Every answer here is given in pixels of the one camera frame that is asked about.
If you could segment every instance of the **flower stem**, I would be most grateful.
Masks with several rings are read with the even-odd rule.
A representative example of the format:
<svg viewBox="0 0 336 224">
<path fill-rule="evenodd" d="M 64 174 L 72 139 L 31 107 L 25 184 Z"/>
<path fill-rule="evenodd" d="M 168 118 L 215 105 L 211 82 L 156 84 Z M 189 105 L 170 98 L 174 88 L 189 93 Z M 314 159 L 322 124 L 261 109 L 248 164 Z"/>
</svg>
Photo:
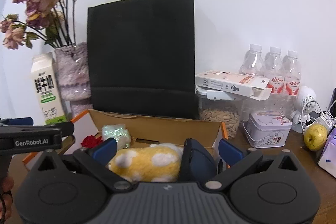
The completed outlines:
<svg viewBox="0 0 336 224">
<path fill-rule="evenodd" d="M 57 20 L 58 20 L 58 23 L 59 23 L 59 28 L 61 29 L 62 35 L 63 35 L 63 37 L 64 37 L 64 39 L 65 39 L 65 42 L 67 43 L 67 45 L 69 45 L 69 44 L 68 44 L 68 41 L 67 41 L 67 38 L 66 38 L 66 36 L 65 36 L 65 33 L 64 33 L 64 31 L 63 31 L 62 25 L 61 25 L 61 20 L 59 20 L 59 16 L 58 16 L 58 13 L 57 13 L 57 11 L 56 11 L 56 8 L 55 8 L 55 7 L 54 7 L 54 12 L 55 12 L 56 18 L 57 18 Z M 55 22 L 55 21 L 54 21 L 54 24 L 55 24 L 56 30 L 57 30 L 57 32 L 58 32 L 58 29 L 57 29 L 57 24 L 56 24 L 56 22 Z M 58 42 L 59 42 L 60 46 L 61 46 L 61 47 L 63 47 L 62 40 L 61 40 L 61 39 L 59 39 L 59 41 L 58 41 Z"/>
<path fill-rule="evenodd" d="M 13 21 L 13 22 L 21 23 L 22 25 L 27 26 L 27 27 L 33 29 L 34 31 L 36 31 L 36 32 L 38 32 L 40 35 L 42 35 L 42 36 L 44 37 L 44 41 L 46 41 L 46 40 L 45 40 L 46 36 L 45 36 L 43 33 L 41 33 L 38 29 L 35 29 L 34 27 L 31 27 L 31 26 L 27 25 L 26 23 L 23 23 L 23 22 L 21 22 L 21 21 L 19 21 L 19 20 L 15 20 L 15 21 Z"/>
<path fill-rule="evenodd" d="M 45 38 L 43 38 L 42 36 L 40 36 L 38 33 L 36 34 L 39 38 L 41 38 L 44 41 L 47 41 Z"/>
<path fill-rule="evenodd" d="M 65 14 L 65 12 L 64 12 L 64 7 L 63 7 L 63 5 L 62 5 L 61 0 L 58 0 L 58 2 L 59 2 L 59 5 L 60 5 L 61 8 L 62 8 L 62 12 L 63 12 L 63 15 L 64 15 L 64 21 L 65 21 L 66 30 L 68 30 L 68 29 L 69 29 L 69 27 L 68 27 L 68 19 L 66 18 L 66 14 Z M 64 31 L 63 31 L 63 28 L 62 28 L 62 25 L 61 25 L 61 21 L 60 21 L 59 18 L 58 18 L 58 14 L 57 14 L 55 8 L 54 8 L 54 11 L 55 11 L 55 13 L 56 13 L 56 17 L 57 17 L 57 19 L 58 19 L 59 26 L 60 26 L 60 28 L 61 28 L 62 34 L 63 34 L 63 36 L 64 36 L 64 39 L 65 39 L 67 45 L 72 44 L 69 33 L 68 33 L 67 36 L 65 36 L 65 34 L 64 34 Z"/>
<path fill-rule="evenodd" d="M 72 25 L 73 25 L 73 40 L 75 42 L 76 45 L 76 30 L 75 30 L 75 3 L 76 0 L 72 0 L 73 4 L 72 4 Z"/>
<path fill-rule="evenodd" d="M 54 25 L 55 25 L 55 28 L 56 28 L 56 32 L 57 32 L 57 41 L 58 41 L 58 45 L 57 46 L 61 47 L 62 40 L 61 40 L 61 37 L 59 35 L 59 30 L 57 28 L 56 20 L 55 20 L 55 18 L 52 15 L 50 17 L 52 17 L 52 19 L 53 19 L 53 22 L 54 22 Z"/>
<path fill-rule="evenodd" d="M 68 0 L 66 0 L 66 11 L 67 11 L 67 22 L 68 22 Z M 65 28 L 67 29 L 67 33 L 68 33 L 68 36 L 69 36 L 69 39 L 70 39 L 70 34 L 69 34 L 69 25 L 68 24 L 66 24 L 65 25 Z"/>
</svg>

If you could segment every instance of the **plastic food container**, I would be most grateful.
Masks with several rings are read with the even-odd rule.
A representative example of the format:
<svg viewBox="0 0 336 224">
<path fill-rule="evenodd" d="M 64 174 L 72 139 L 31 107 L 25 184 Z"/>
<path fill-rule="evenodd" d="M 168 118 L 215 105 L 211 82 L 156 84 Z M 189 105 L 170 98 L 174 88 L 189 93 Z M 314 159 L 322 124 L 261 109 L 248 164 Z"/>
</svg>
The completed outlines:
<svg viewBox="0 0 336 224">
<path fill-rule="evenodd" d="M 196 86 L 199 97 L 199 119 L 224 122 L 229 139 L 236 136 L 244 96 Z"/>
<path fill-rule="evenodd" d="M 257 111 L 243 125 L 250 145 L 270 148 L 285 145 L 292 122 L 278 111 Z"/>
</svg>

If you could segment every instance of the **yellow pear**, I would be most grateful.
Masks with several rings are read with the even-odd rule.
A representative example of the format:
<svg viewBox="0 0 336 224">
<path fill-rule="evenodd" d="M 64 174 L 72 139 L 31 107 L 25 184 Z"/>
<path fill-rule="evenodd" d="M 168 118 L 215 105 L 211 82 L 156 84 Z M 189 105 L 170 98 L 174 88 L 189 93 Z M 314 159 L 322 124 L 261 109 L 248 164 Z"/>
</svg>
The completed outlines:
<svg viewBox="0 0 336 224">
<path fill-rule="evenodd" d="M 315 123 L 308 127 L 303 140 L 309 150 L 318 151 L 324 146 L 327 136 L 327 129 L 323 125 Z"/>
</svg>

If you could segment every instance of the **red rose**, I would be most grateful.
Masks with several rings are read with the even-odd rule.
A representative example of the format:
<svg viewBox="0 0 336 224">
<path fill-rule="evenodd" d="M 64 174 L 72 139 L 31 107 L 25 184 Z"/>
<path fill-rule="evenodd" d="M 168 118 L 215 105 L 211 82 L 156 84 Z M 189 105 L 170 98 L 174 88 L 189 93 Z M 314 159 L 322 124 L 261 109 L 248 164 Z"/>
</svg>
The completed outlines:
<svg viewBox="0 0 336 224">
<path fill-rule="evenodd" d="M 85 139 L 82 141 L 81 145 L 83 147 L 87 148 L 94 148 L 95 146 L 101 144 L 103 142 L 101 136 L 98 138 L 95 138 L 93 135 L 85 137 Z"/>
</svg>

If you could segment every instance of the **purple package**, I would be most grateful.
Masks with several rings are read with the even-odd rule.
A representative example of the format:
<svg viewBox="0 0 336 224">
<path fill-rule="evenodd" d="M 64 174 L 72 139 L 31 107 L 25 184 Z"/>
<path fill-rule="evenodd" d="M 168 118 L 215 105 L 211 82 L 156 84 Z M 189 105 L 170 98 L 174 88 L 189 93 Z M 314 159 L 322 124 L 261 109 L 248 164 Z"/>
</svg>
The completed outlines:
<svg viewBox="0 0 336 224">
<path fill-rule="evenodd" d="M 329 134 L 318 165 L 336 177 L 336 128 Z"/>
</svg>

